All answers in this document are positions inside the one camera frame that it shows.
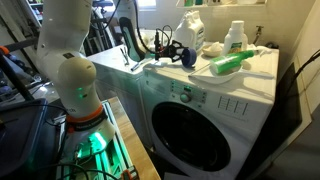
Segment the bottle cap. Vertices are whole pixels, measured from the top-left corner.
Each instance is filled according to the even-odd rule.
[[[231,29],[243,29],[244,21],[232,21]]]

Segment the white washing machine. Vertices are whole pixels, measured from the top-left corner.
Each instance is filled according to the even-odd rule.
[[[131,68],[137,62],[129,58],[129,65],[125,65],[120,48],[124,46],[120,45],[88,57],[97,70],[96,90],[101,100],[115,96],[119,98],[140,140],[146,147],[151,147],[140,91],[144,64],[132,72]]]
[[[237,75],[212,84],[180,62],[144,66],[143,104],[155,151],[194,179],[235,179],[274,104],[278,51],[253,57],[244,69],[274,78]]]

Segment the label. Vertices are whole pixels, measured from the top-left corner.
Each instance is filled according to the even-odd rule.
[[[70,59],[70,58],[74,57],[74,55],[72,53],[65,53],[65,54],[62,54],[62,56],[64,56],[67,59]]]
[[[228,54],[241,52],[241,46],[242,46],[242,42],[232,43]]]
[[[184,0],[184,6],[193,6],[193,0]]]
[[[199,29],[196,37],[195,49],[198,51],[204,43],[204,28]]]

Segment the black device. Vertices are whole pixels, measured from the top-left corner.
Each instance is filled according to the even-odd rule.
[[[45,123],[47,101],[36,99],[0,108],[0,179],[47,179],[57,152],[56,127]]]

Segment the detergent bottle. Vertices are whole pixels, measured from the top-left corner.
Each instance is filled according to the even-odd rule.
[[[231,28],[224,38],[222,56],[247,50],[248,37],[244,34],[244,21],[232,21]]]
[[[205,28],[199,11],[186,11],[179,26],[174,32],[173,39],[182,43],[184,47],[201,51],[204,43]]]

